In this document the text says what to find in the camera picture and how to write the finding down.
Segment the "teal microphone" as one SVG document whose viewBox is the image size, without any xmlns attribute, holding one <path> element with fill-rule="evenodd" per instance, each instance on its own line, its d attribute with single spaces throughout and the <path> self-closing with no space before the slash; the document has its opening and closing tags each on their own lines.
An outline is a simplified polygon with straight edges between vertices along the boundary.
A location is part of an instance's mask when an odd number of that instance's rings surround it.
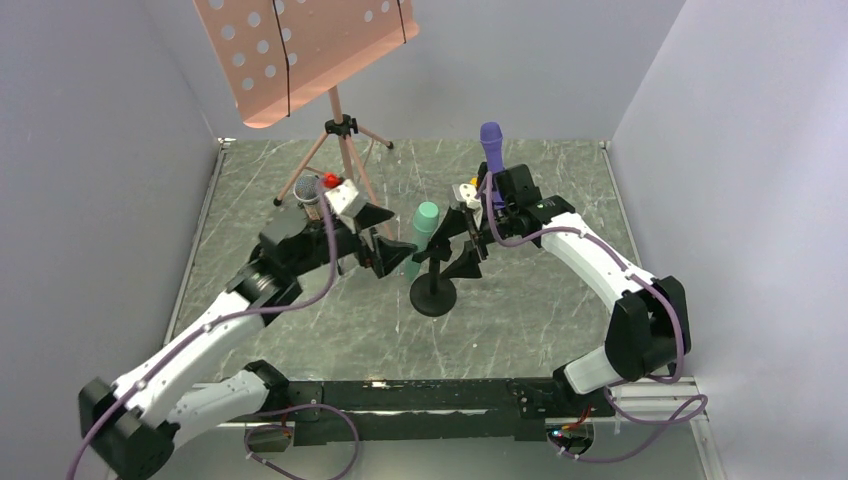
<svg viewBox="0 0 848 480">
<path fill-rule="evenodd" d="M 428 244 L 430 237 L 436 231 L 440 220 L 439 207 L 430 201 L 424 201 L 417 207 L 412 218 L 412 237 L 410 243 L 414 243 L 418 251 L 422 251 Z M 413 282 L 418 276 L 421 263 L 409 258 L 404 266 L 404 278 Z"/>
</svg>

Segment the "glitter silver microphone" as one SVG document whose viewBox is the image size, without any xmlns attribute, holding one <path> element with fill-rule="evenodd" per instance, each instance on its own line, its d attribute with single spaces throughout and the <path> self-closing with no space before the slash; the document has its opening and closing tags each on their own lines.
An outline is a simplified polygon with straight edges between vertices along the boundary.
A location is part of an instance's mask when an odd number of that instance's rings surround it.
<svg viewBox="0 0 848 480">
<path fill-rule="evenodd" d="M 311 221 L 320 221 L 323 217 L 320 207 L 317 185 L 320 177 L 314 174 L 300 176 L 293 187 L 293 195 Z"/>
</svg>

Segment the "purple microphone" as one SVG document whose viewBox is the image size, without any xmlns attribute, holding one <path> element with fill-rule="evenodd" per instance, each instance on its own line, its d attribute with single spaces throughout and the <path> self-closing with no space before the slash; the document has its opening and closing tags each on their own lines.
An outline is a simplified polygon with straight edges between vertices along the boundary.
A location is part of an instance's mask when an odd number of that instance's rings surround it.
<svg viewBox="0 0 848 480">
<path fill-rule="evenodd" d="M 503 134 L 500 125 L 494 121 L 483 123 L 480 127 L 479 140 L 484 151 L 487 171 L 494 178 L 496 174 L 504 170 Z M 493 205 L 495 209 L 501 209 L 504 207 L 504 201 L 493 178 L 491 179 Z"/>
</svg>

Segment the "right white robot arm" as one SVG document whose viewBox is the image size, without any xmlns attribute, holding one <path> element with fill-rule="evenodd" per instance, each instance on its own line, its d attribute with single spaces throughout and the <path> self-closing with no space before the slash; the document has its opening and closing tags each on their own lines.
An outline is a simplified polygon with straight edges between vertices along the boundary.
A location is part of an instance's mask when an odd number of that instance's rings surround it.
<svg viewBox="0 0 848 480">
<path fill-rule="evenodd" d="M 575 272 L 610 313 L 602 344 L 556 370 L 567 392 L 587 395 L 643 378 L 677 382 L 691 349 L 681 282 L 627 260 L 562 197 L 543 197 L 524 164 L 500 172 L 482 166 L 478 181 L 455 187 L 454 204 L 418 255 L 447 265 L 431 273 L 428 288 L 480 277 L 493 243 L 532 243 Z"/>
</svg>

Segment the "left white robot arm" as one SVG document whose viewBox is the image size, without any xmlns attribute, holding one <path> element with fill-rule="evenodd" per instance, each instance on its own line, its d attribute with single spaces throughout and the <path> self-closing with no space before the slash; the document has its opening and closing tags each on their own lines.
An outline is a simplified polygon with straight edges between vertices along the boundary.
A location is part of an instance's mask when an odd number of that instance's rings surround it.
<svg viewBox="0 0 848 480">
<path fill-rule="evenodd" d="M 320 220 L 301 210 L 277 213 L 260 231 L 251 260 L 185 331 L 112 383 L 96 378 L 78 395 L 82 434 L 121 479 L 148 479 L 194 437 L 249 415 L 281 416 L 307 408 L 306 392 L 263 360 L 197 390 L 225 353 L 284 311 L 299 309 L 300 276 L 351 255 L 382 278 L 416 247 L 376 234 L 392 211 L 366 204 L 353 218 Z"/>
</svg>

